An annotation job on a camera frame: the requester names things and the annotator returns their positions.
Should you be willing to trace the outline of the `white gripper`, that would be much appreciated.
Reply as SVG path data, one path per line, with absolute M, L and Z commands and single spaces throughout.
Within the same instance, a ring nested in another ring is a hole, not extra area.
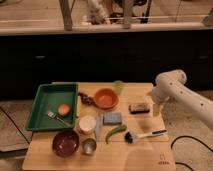
M 157 87 L 154 87 L 150 93 L 149 93 L 151 99 L 155 103 L 153 105 L 153 116 L 158 117 L 161 115 L 162 111 L 162 104 L 165 103 L 169 97 L 160 89 Z

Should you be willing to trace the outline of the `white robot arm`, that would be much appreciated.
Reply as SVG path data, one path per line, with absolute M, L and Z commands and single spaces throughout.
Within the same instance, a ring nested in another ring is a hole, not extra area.
M 213 101 L 187 88 L 186 81 L 187 75 L 180 69 L 160 73 L 156 76 L 156 86 L 150 96 L 158 105 L 174 98 L 213 131 Z

